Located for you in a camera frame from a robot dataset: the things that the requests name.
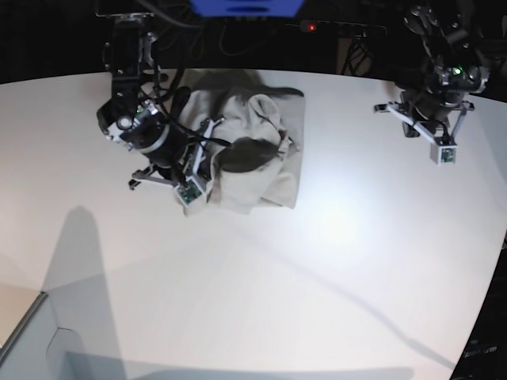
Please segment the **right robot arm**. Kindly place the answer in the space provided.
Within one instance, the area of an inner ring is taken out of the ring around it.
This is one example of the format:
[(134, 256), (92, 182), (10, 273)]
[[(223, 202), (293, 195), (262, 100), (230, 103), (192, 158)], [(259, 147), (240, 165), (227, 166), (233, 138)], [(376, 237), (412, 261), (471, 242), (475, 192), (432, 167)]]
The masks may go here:
[(149, 13), (113, 15), (112, 37), (104, 48), (105, 66), (112, 75), (111, 97), (97, 111), (101, 133), (111, 142), (143, 155), (144, 169), (128, 182), (159, 184), (173, 189), (183, 207), (205, 196), (211, 179), (204, 163), (211, 157), (208, 145), (229, 147), (213, 137), (224, 119), (206, 119), (197, 130), (181, 124), (179, 117), (191, 90), (180, 85), (184, 68), (168, 77), (158, 65), (158, 35), (151, 30)]

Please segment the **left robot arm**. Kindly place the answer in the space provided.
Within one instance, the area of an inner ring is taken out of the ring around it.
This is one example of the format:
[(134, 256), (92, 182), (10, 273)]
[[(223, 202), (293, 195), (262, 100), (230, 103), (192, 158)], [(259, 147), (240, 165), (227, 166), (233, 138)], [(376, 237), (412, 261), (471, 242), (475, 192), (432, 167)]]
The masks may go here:
[(456, 136), (466, 115), (475, 110), (466, 96), (481, 93), (490, 78), (470, 18), (458, 1), (412, 5), (404, 23), (421, 37), (427, 55), (418, 82), (405, 86), (399, 101), (373, 107), (375, 113), (390, 113), (401, 120), (407, 138), (426, 139), (437, 165), (456, 161)]

